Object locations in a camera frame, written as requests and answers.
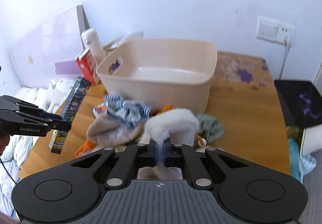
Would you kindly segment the white thermos bottle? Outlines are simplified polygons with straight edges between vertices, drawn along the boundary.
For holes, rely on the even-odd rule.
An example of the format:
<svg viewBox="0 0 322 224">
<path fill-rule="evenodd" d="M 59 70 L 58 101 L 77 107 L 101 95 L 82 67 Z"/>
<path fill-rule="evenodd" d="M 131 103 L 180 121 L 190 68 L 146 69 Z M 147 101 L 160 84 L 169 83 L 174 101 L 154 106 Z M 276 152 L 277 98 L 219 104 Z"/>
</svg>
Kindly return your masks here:
<svg viewBox="0 0 322 224">
<path fill-rule="evenodd" d="M 94 28 L 90 28 L 81 34 L 81 38 L 85 49 L 89 49 L 97 65 L 99 65 L 106 57 L 97 31 Z"/>
</svg>

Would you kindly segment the red white carton box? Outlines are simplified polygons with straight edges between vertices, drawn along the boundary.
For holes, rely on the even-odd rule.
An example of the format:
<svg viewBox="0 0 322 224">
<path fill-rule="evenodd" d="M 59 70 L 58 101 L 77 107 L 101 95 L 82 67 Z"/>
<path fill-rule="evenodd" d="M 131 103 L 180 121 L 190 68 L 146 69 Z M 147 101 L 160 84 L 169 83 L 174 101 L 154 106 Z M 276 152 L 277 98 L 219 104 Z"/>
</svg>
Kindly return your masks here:
<svg viewBox="0 0 322 224">
<path fill-rule="evenodd" d="M 96 62 L 90 52 L 90 49 L 86 49 L 79 53 L 75 58 L 77 66 L 79 67 L 83 77 L 90 81 L 92 85 L 98 85 L 100 82 L 99 77 L 96 74 Z"/>
</svg>

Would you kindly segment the white wall switch socket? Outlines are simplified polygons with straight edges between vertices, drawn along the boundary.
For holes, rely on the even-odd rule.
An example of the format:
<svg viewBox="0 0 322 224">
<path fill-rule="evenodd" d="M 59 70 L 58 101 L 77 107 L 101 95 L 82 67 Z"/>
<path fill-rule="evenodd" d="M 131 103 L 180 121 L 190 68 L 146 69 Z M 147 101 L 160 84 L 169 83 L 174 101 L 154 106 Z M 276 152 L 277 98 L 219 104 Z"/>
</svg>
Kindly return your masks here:
<svg viewBox="0 0 322 224">
<path fill-rule="evenodd" d="M 257 38 L 276 44 L 284 44 L 288 38 L 293 41 L 295 27 L 270 18 L 259 17 L 257 25 Z"/>
</svg>

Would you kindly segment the green striped scrunchie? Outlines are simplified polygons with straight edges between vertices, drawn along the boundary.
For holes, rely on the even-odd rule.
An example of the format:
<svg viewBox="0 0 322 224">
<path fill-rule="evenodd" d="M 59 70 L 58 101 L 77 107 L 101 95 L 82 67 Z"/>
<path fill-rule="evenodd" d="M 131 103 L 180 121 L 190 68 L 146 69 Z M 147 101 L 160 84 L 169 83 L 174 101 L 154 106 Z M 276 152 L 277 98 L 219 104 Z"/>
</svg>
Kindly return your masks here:
<svg viewBox="0 0 322 224">
<path fill-rule="evenodd" d="M 207 114 L 196 115 L 199 121 L 198 135 L 204 138 L 208 144 L 221 139 L 225 134 L 225 127 L 218 118 Z"/>
</svg>

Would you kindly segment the beige fleece cloth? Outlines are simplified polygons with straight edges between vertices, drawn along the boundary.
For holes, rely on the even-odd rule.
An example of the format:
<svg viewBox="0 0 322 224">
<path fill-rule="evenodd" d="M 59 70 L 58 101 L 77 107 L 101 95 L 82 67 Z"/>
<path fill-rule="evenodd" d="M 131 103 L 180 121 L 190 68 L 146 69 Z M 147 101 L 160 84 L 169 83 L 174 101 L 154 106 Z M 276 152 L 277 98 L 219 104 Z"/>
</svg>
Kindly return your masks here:
<svg viewBox="0 0 322 224">
<path fill-rule="evenodd" d="M 100 115 L 90 124 L 86 136 L 100 147 L 117 147 L 133 141 L 142 133 L 143 128 L 144 123 L 130 129 L 107 115 Z"/>
</svg>

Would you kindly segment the orange plastic bottle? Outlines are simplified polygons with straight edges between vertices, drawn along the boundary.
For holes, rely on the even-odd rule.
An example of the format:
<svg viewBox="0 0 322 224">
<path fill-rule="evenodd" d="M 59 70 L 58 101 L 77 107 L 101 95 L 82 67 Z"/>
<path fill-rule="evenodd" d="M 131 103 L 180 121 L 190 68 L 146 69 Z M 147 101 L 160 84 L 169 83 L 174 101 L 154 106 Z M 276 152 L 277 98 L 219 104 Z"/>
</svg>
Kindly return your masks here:
<svg viewBox="0 0 322 224">
<path fill-rule="evenodd" d="M 167 111 L 171 111 L 171 110 L 173 110 L 173 109 L 175 109 L 175 107 L 173 107 L 173 106 L 171 106 L 171 105 L 166 105 L 166 106 L 164 106 L 161 110 L 159 110 L 159 111 L 156 113 L 156 115 L 160 115 L 160 114 L 162 114 L 162 113 L 165 113 L 165 112 L 167 112 Z"/>
</svg>

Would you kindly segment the blue checked fabric scrunchie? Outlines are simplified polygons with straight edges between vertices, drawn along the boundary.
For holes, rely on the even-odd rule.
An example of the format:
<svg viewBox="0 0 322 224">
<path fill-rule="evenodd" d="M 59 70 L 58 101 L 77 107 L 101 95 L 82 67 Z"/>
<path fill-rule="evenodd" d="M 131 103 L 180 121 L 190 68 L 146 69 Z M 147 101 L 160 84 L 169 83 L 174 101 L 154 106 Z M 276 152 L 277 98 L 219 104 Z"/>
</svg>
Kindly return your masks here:
<svg viewBox="0 0 322 224">
<path fill-rule="evenodd" d="M 134 129 L 150 117 L 151 107 L 144 102 L 127 100 L 120 95 L 104 96 L 107 116 L 122 126 Z"/>
</svg>

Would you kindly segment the white plush toy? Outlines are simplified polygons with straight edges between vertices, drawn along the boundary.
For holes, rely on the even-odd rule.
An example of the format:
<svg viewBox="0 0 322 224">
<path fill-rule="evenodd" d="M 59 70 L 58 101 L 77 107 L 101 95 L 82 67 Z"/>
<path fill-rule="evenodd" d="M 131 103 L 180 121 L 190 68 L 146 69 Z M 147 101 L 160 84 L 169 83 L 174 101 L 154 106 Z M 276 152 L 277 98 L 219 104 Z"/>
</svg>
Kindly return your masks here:
<svg viewBox="0 0 322 224">
<path fill-rule="evenodd" d="M 169 139 L 171 144 L 180 143 L 192 147 L 199 126 L 199 121 L 191 110 L 175 108 L 147 120 L 140 143 L 149 144 L 153 140 L 160 148 Z"/>
</svg>

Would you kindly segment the beige plastic storage basket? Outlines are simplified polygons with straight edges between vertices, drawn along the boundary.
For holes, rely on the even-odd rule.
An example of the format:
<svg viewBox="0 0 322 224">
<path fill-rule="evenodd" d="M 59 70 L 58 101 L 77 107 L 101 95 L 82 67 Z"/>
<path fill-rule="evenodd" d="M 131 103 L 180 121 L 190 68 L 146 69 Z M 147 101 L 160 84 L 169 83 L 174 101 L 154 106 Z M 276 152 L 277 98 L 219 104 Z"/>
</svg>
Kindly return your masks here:
<svg viewBox="0 0 322 224">
<path fill-rule="evenodd" d="M 110 95 L 203 113 L 217 64 L 210 42 L 185 39 L 135 39 L 112 51 L 97 67 Z"/>
</svg>

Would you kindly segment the lilac bed headboard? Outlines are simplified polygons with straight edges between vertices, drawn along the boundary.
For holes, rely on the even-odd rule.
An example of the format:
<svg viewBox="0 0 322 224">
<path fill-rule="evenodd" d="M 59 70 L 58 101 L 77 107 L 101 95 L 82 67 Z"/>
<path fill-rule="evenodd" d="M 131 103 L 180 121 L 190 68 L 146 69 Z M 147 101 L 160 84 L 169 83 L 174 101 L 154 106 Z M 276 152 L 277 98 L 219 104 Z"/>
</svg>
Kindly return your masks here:
<svg viewBox="0 0 322 224">
<path fill-rule="evenodd" d="M 75 57 L 84 49 L 86 29 L 82 5 L 59 13 L 24 35 L 15 36 L 19 21 L 11 27 L 1 14 L 1 92 L 14 93 L 21 86 L 47 88 L 53 79 L 76 78 Z"/>
</svg>

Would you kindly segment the dark cartoon snack packet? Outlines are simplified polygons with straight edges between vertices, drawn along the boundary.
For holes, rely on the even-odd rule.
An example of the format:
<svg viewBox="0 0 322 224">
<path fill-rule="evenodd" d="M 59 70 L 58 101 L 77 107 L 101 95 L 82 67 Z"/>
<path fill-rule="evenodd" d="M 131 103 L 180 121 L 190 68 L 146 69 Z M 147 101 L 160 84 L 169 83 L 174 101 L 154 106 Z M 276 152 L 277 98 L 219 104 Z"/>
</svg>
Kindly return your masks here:
<svg viewBox="0 0 322 224">
<path fill-rule="evenodd" d="M 76 117 L 77 112 L 91 86 L 91 82 L 79 76 L 69 93 L 67 100 L 62 108 L 60 116 L 71 125 Z M 54 130 L 49 143 L 50 152 L 61 154 L 64 143 L 70 129 L 67 130 Z"/>
</svg>

